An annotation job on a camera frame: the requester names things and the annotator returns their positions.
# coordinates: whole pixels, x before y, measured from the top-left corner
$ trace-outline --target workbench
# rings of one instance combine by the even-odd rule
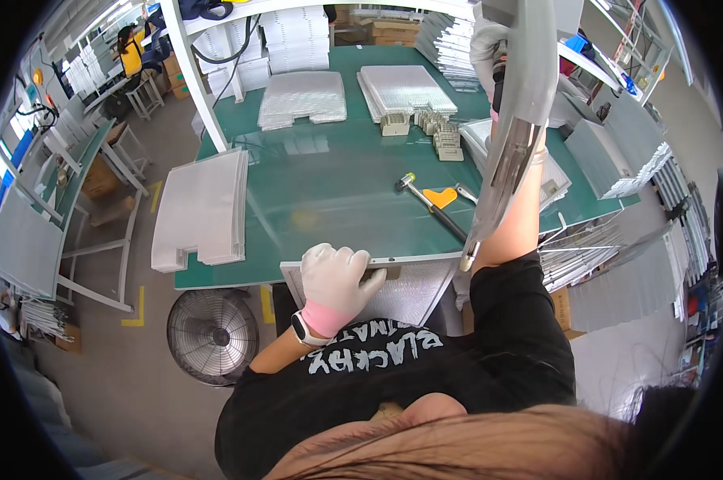
[[[226,139],[232,148],[252,153],[247,174],[246,260],[209,266],[190,254],[188,269],[175,273],[177,290],[281,282],[280,262],[300,260],[309,247],[321,242],[364,249],[373,258],[462,250],[463,244],[420,200],[408,191],[397,192],[394,183],[414,172],[414,184],[421,190],[462,182],[478,194],[481,175],[467,150],[463,150],[463,162],[440,162],[431,137],[418,127],[411,126],[407,137],[382,137],[380,126],[372,123],[356,73],[364,65],[422,64],[457,105],[453,121],[489,117],[487,95],[454,91],[414,48],[333,47],[329,64],[343,78],[346,121],[311,124],[302,118],[291,128],[261,131],[257,120],[265,89],[247,92],[245,101],[238,104],[233,97],[218,102],[215,113]],[[637,195],[597,200],[559,131],[548,129],[547,133],[549,152],[573,184],[562,200],[540,215],[541,232],[561,228],[559,213],[572,225],[639,201]],[[196,159],[216,153],[206,135]],[[468,231],[473,208],[458,197],[445,211]]]

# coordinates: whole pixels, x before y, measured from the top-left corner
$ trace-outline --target hand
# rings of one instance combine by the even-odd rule
[[[492,101],[495,91],[495,81],[492,79],[492,55],[495,46],[503,39],[508,39],[508,27],[490,22],[481,14],[481,3],[473,7],[473,36],[471,37],[471,64],[481,86],[487,91]]]
[[[319,244],[303,254],[300,274],[306,307],[303,320],[321,336],[332,338],[361,312],[385,283],[385,268],[359,284],[369,263],[369,253],[354,253],[347,246],[339,250]]]

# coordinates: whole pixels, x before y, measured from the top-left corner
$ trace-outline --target stool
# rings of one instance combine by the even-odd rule
[[[156,89],[154,77],[150,75],[140,82],[133,91],[128,91],[126,96],[137,112],[137,116],[143,120],[150,121],[151,112],[156,107],[164,106],[164,100],[162,100],[162,96],[159,95],[159,91]]]

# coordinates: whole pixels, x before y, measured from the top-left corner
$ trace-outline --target orange light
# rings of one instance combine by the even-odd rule
[[[34,70],[34,83],[37,85],[44,83],[44,76],[41,74],[41,68]]]

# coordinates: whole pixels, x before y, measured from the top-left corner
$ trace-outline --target metal handle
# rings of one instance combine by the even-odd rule
[[[460,225],[456,224],[455,221],[445,214],[438,206],[431,205],[431,210],[433,210],[433,215],[441,220],[441,222],[450,229],[458,240],[465,244],[466,240],[468,240],[468,235],[463,231]]]

